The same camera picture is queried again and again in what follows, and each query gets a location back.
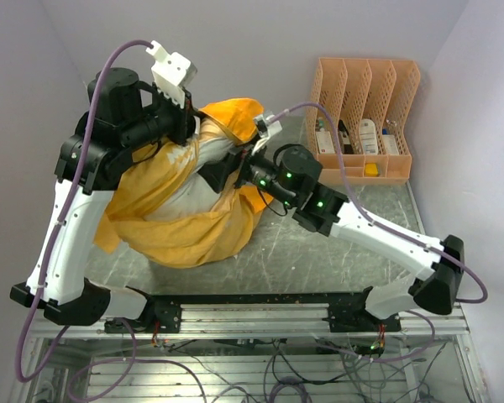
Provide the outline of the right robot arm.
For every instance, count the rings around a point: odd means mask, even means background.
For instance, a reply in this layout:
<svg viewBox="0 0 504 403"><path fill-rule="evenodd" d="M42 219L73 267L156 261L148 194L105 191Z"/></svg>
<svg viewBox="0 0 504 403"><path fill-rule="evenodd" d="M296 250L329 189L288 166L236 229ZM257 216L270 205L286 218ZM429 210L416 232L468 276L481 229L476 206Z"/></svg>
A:
<svg viewBox="0 0 504 403"><path fill-rule="evenodd" d="M359 330L372 332L383 319L414 308L450 314L462 278L463 241L453 235L431 238L360 212L345 194L320 183L322 170L300 144L280 147L271 160L247 145L231 148L199 174L219 193L236 173L235 188L250 184L261 197L272 196L285 210L294 211L293 219L307 231L357 243L408 270L408 277L363 291L361 306L353 313Z"/></svg>

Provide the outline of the orange Mickey Mouse pillowcase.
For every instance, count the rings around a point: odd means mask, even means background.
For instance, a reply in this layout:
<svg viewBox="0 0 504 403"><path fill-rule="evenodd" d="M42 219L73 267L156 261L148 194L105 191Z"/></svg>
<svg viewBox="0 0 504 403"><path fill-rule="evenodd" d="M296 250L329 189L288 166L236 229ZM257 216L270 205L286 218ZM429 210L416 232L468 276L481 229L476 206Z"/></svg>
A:
<svg viewBox="0 0 504 403"><path fill-rule="evenodd" d="M248 142L255 135L253 118L264 108L253 98L231 98L210 103L201 111L204 118L223 124L236 121L236 126L247 129ZM175 269L230 258L244 248L273 199L261 197L251 185L235 189L235 173L209 212L169 222L144 220L191 174L197 159L193 155L197 151L196 136L185 146L166 140L161 146L150 144L134 152L135 165L123 174L98 224L93 239L96 246L112 253L126 243L147 259Z"/></svg>

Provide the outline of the white pillow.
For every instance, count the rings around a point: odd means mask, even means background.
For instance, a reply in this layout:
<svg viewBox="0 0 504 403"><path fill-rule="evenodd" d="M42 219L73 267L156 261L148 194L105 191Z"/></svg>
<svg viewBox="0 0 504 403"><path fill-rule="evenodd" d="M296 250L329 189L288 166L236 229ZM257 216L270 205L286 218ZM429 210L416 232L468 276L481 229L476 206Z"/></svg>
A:
<svg viewBox="0 0 504 403"><path fill-rule="evenodd" d="M227 124L213 118L204 118L197 141L197 158L192 164L192 172L168 199L150 214L146 221L169 222L192 214L209 212L218 202L219 195L200 176L199 170L207 163L220 162L233 145L247 142L247 129L236 126L236 121Z"/></svg>

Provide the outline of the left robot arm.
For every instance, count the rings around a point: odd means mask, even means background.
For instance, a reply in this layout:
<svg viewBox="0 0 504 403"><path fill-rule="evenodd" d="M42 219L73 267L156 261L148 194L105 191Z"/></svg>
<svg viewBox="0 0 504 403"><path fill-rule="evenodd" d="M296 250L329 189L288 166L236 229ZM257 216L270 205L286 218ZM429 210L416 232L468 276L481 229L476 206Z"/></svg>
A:
<svg viewBox="0 0 504 403"><path fill-rule="evenodd" d="M102 215L122 175L137 164L134 152L146 145L160 149L165 140L184 145L199 128L186 89L196 69L152 74L149 84L123 67L97 73L87 87L96 112L85 113L60 148L44 247L32 275L10 290L11 300L35 306L57 325L91 326L120 317L136 333L154 325L152 296L129 287L111 290L85 276Z"/></svg>

